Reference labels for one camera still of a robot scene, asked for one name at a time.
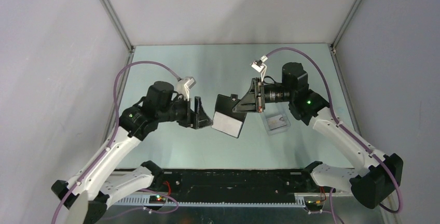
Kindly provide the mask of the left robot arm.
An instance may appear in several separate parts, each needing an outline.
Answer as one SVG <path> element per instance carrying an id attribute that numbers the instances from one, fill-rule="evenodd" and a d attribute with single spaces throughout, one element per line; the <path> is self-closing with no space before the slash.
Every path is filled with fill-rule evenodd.
<path id="1" fill-rule="evenodd" d="M 201 129 L 213 124 L 199 96 L 190 98 L 196 84 L 193 77 L 151 85 L 145 96 L 125 109 L 113 133 L 89 162 L 68 181 L 57 180 L 51 190 L 70 212 L 74 223 L 96 223 L 124 197 L 143 189 L 158 191 L 164 185 L 164 170 L 153 161 L 143 162 L 127 175 L 110 180 L 122 159 L 137 147 L 160 123 L 177 122 L 184 128 Z"/>

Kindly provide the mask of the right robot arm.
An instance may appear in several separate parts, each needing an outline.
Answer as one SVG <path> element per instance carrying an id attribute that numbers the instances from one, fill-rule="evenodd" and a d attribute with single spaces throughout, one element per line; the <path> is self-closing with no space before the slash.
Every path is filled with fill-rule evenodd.
<path id="1" fill-rule="evenodd" d="M 289 62 L 282 67 L 281 82 L 265 83 L 267 66 L 255 61 L 251 66 L 260 77 L 251 80 L 243 98 L 232 108 L 233 113 L 262 113 L 266 104 L 288 103 L 292 116 L 329 138 L 350 162 L 352 168 L 333 167 L 316 161 L 303 172 L 302 186 L 309 192 L 321 186 L 351 192 L 365 207 L 374 209 L 400 186 L 403 160 L 375 148 L 363 137 L 344 125 L 332 112 L 330 103 L 309 88 L 308 74 L 302 64 Z"/>

